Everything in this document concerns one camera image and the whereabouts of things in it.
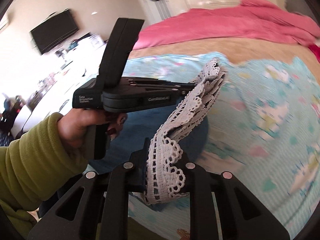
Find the red fabric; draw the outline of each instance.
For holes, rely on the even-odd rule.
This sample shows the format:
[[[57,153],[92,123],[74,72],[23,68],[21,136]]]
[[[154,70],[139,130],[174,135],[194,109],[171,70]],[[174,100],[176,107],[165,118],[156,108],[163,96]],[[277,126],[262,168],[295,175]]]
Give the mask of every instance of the red fabric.
[[[316,44],[312,44],[308,48],[316,55],[317,60],[320,62],[320,48]]]
[[[236,7],[191,9],[153,24],[140,32],[133,49],[218,37],[308,46],[320,37],[320,28],[310,17],[283,11],[269,1],[242,0]]]

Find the television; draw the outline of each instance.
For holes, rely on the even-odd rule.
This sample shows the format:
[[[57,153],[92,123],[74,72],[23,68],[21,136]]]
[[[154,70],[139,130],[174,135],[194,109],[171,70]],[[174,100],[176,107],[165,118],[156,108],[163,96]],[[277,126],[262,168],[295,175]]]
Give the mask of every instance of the television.
[[[70,9],[56,14],[31,30],[41,54],[49,52],[79,30]]]

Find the person's hand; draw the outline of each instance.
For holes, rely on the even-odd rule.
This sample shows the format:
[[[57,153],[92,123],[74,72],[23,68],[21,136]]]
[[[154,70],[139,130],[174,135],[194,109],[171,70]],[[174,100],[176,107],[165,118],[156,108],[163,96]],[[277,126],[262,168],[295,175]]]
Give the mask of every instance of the person's hand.
[[[84,135],[90,125],[110,123],[107,134],[114,139],[119,135],[127,114],[112,114],[104,110],[71,109],[58,121],[58,133],[63,146],[80,148],[84,142]]]

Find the crocheted lace ribbon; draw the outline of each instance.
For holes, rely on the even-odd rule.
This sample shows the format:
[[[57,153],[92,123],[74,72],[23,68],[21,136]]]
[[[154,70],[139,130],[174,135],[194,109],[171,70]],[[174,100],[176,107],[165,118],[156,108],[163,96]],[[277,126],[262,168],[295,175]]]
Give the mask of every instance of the crocheted lace ribbon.
[[[154,135],[147,160],[146,192],[135,194],[143,202],[166,203],[185,195],[179,192],[186,177],[181,169],[174,166],[183,154],[178,142],[207,115],[224,84],[226,72],[216,58],[208,62],[192,81],[196,87]]]

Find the silver rivet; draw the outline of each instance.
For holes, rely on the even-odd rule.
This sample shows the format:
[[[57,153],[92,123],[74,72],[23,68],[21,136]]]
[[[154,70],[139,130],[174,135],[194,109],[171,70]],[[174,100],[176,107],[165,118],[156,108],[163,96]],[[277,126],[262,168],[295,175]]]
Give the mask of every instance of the silver rivet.
[[[230,173],[230,172],[224,172],[223,173],[223,177],[225,178],[225,179],[231,179],[232,178],[232,173]]]
[[[125,169],[131,169],[132,167],[133,167],[133,163],[125,163],[125,164],[123,164],[123,167],[125,168]]]
[[[186,168],[189,169],[189,170],[192,170],[196,167],[196,165],[194,163],[187,163],[186,164]]]
[[[87,179],[92,179],[96,176],[96,173],[94,171],[89,171],[85,176],[87,177]]]

